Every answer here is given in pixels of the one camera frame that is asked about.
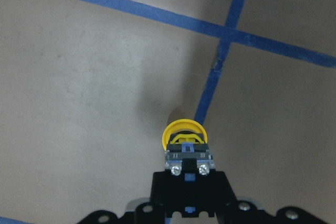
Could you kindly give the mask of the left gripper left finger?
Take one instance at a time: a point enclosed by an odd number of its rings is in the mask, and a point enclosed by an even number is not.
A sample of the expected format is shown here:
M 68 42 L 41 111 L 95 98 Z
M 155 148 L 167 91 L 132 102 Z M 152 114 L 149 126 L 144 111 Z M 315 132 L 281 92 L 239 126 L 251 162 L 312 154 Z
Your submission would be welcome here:
M 138 203 L 134 210 L 127 210 L 117 217 L 107 210 L 96 210 L 79 223 L 170 223 L 172 215 L 167 211 L 167 172 L 155 172 L 152 178 L 150 198 Z

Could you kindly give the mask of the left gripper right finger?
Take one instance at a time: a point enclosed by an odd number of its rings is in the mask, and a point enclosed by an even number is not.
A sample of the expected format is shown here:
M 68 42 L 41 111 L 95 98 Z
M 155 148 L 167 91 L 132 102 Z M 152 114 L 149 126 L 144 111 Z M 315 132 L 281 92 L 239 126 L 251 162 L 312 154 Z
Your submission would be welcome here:
M 325 223 L 298 207 L 283 207 L 271 215 L 251 200 L 237 199 L 224 172 L 196 175 L 196 210 L 216 217 L 218 223 Z

